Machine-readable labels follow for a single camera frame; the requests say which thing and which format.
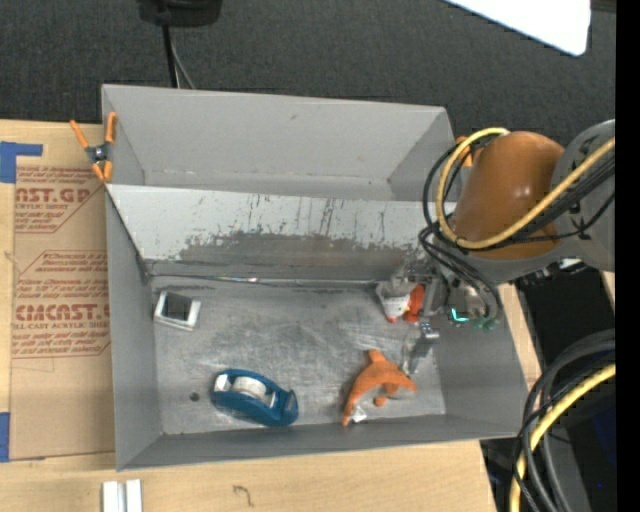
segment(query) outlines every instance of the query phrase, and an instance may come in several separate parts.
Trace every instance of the small metal object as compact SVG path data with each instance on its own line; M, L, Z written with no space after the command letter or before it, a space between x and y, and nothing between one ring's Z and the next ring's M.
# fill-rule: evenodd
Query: small metal object
M407 371L409 375L416 373L420 359L424 359L429 355L431 347L435 345L440 337L440 332L431 326L429 322L420 323L420 337L416 340L415 345L409 352L409 361Z

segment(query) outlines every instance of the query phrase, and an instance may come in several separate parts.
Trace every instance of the blue tape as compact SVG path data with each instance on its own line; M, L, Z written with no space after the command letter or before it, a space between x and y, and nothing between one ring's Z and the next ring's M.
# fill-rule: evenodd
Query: blue tape
M9 413L0 412L0 462L9 461Z
M0 142L0 182L16 182L16 159L18 156L42 156L42 144Z

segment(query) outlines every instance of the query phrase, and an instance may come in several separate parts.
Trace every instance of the orange object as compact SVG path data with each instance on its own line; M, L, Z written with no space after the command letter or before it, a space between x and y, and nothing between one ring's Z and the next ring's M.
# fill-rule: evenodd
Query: orange object
M532 132L511 132L492 140L473 160L473 166L451 218L455 234L471 242L501 233L524 217L551 190L553 173L563 147ZM556 235L554 223L532 237ZM540 240L473 256L492 260L530 259L554 249L560 240Z
M98 153L104 154L105 146L115 144L116 140L116 122L118 117L115 112L111 112L107 118L107 129L105 132L105 143L102 146L89 146L87 139L85 138L82 130L73 119L69 121L71 129L76 134L78 142L87 153L90 153L91 168L93 173L98 177L101 182L110 182L113 174L113 164L105 157L99 157Z
M407 322L415 324L420 320L420 311L422 310L422 303L424 301L424 285L419 284L416 286L411 295L409 296L409 311L404 314L404 319Z
M416 383L407 377L397 364L387 361L387 358L379 350L372 349L367 354L371 364L358 375L344 406L342 425L345 427L349 424L356 401L367 391L377 386L382 386L387 396L393 396L400 386L411 391L418 389ZM386 403L386 399L386 396L379 396L375 398L374 403L377 406L382 406Z

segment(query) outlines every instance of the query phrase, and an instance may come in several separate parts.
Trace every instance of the bin floor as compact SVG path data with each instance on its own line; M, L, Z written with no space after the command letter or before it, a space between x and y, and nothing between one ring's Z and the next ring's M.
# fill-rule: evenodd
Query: bin floor
M251 370L293 389L300 415L294 425L337 423L351 384L380 350L400 364L416 326L384 318L373 287L311 288L189 278L155 278L161 289L201 301L188 332L155 323L157 379L163 432L188 434L263 428L213 406L209 389L228 368ZM383 407L375 390L360 400L367 417L445 414L437 362L431 352L412 378L417 392L400 390Z

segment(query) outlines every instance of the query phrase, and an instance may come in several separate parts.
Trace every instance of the yellow cable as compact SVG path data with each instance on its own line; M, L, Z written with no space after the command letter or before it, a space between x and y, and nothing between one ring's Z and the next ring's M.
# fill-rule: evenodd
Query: yellow cable
M480 130L473 135L469 135L469 137L464 139L460 144L458 144L458 146L456 146L456 149L453 151L453 153L451 153L449 160L447 160L447 163L442 169L440 181L438 182L438 189L436 191L436 215L438 217L438 221L440 222L440 226L442 227L442 231L444 232L445 236L449 238L449 240L455 241L457 237L455 233L451 231L449 224L447 224L447 219L444 215L443 199L444 187L447 183L447 178L449 177L449 173L451 172L451 168L453 167L454 162L457 162L462 152L478 139L481 139L482 137L486 137L488 135L505 135L507 133L509 133L509 130L507 130L506 128L485 128L484 130Z
M562 194L565 190L567 190L575 181L580 178L585 172L587 172L591 166L599 160L605 153L610 151L616 144L616 138L612 137L607 142L605 142L602 146L600 146L597 150L595 150L592 154L590 154L575 170L573 170L562 182L560 182L551 192L549 192L534 208L532 208L529 213L527 213L520 220L514 222L510 227L506 228L504 231L498 233L497 235L491 236L484 240L478 240L476 242L470 242L463 238L458 237L449 224L447 223L447 219L444 215L444 188L451 172L451 168L453 167L454 162L457 157L469 146L472 142L479 139L480 137L484 137L486 135L493 134L504 134L508 133L504 128L487 128L486 130L481 130L469 138L465 139L462 144L460 144L456 150L453 152L447 163L445 164L442 174L440 176L440 181L438 183L438 190L436 196L436 214L438 216L438 222L440 223L440 227L442 229L443 234L452 242L454 242L459 247L464 249L485 249L494 244L500 243L514 233L522 229L529 222L531 222L535 217L540 215L542 211L547 208L553 201L555 201L560 194Z
M555 405L552 409L544 415L544 417L539 421L538 425L531 433L531 439L529 443L531 444L531 450L535 450L542 439L542 436L551 428L551 426L558 420L558 418L563 415L571 406L573 406L580 398L586 395L593 388L601 384L602 382L610 379L616 374L616 365L615 363L606 366L602 370L597 371L589 378L583 380L580 384L576 385L567 395L565 395L557 405ZM527 469L527 459L524 453L520 454L518 457L518 462L516 464L516 471L520 475L520 478L524 478L525 471ZM509 492L509 504L510 510L512 512L520 511L520 486L518 485L518 481L513 478L511 480L511 490Z

